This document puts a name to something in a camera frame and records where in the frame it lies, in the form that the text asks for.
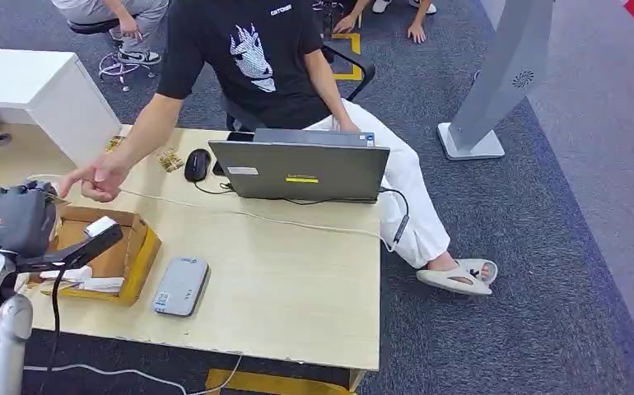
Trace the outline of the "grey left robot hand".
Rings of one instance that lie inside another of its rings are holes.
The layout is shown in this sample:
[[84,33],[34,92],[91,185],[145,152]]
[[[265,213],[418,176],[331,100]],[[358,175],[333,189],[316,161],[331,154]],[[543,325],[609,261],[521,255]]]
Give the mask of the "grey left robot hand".
[[23,258],[43,255],[56,219],[52,184],[37,180],[0,187],[0,250]]

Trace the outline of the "person's right hand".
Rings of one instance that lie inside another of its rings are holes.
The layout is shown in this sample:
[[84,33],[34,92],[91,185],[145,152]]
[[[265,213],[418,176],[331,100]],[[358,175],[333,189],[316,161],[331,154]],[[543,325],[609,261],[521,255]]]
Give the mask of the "person's right hand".
[[65,198],[72,186],[81,184],[81,195],[96,202],[112,202],[121,192],[131,165],[115,153],[105,153],[87,166],[65,174],[58,182],[58,196]]

